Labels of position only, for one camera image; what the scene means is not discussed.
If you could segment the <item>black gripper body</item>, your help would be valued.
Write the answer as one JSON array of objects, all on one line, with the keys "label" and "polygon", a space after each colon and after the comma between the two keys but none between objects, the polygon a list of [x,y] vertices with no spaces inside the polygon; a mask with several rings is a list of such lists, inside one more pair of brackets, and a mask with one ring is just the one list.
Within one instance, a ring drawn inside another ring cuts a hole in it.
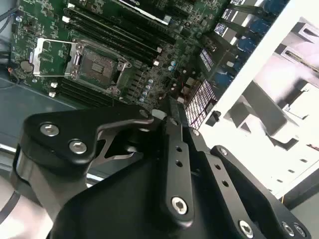
[{"label": "black gripper body", "polygon": [[72,198],[59,212],[53,239],[237,239],[239,218],[226,205],[212,164],[218,157],[189,154],[192,203],[185,215],[166,206],[157,180],[159,164],[141,161]]}]

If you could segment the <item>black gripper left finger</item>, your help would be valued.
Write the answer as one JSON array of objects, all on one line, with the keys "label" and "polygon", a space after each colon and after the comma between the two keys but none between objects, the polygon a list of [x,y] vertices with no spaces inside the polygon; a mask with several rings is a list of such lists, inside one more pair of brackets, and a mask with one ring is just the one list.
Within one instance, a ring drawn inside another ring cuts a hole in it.
[{"label": "black gripper left finger", "polygon": [[193,222],[185,109],[167,98],[158,110],[121,104],[35,114],[23,123],[14,159],[15,187],[27,185],[52,220],[86,189],[90,168],[112,161],[159,160],[157,207],[178,226]]}]

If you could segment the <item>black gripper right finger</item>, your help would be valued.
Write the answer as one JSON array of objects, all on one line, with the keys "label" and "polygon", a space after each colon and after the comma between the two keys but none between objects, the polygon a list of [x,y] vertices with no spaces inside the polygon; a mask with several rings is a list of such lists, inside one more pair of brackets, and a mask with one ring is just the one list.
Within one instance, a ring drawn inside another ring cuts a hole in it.
[{"label": "black gripper right finger", "polygon": [[208,148],[176,104],[195,182],[195,218],[212,239],[310,239],[306,226],[224,146]]}]

